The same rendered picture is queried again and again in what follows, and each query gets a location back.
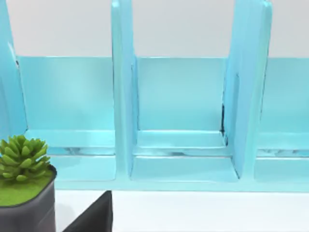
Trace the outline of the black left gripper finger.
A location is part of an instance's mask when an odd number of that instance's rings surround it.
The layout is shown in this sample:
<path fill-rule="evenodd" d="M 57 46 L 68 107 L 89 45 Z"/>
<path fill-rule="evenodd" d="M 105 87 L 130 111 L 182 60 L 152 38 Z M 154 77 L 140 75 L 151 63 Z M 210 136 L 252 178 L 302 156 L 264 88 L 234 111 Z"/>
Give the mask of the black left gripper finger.
<path fill-rule="evenodd" d="M 112 232 L 112 191 L 105 191 L 62 232 Z"/>

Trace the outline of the green plant in black pot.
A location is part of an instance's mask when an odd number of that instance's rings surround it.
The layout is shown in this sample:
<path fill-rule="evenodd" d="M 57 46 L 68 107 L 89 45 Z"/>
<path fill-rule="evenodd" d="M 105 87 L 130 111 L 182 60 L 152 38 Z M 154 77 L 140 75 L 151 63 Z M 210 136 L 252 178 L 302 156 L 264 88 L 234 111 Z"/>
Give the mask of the green plant in black pot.
<path fill-rule="evenodd" d="M 0 232 L 56 232 L 57 171 L 41 139 L 10 136 L 0 143 Z"/>

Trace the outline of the light blue rack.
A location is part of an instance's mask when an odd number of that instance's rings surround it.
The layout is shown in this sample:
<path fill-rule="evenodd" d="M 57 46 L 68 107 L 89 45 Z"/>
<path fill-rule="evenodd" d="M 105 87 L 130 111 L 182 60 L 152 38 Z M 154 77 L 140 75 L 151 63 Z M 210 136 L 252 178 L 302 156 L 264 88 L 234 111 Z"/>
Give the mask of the light blue rack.
<path fill-rule="evenodd" d="M 226 58 L 18 56 L 0 0 L 0 141 L 47 142 L 57 189 L 309 192 L 309 58 L 270 58 L 273 5 L 236 0 Z"/>

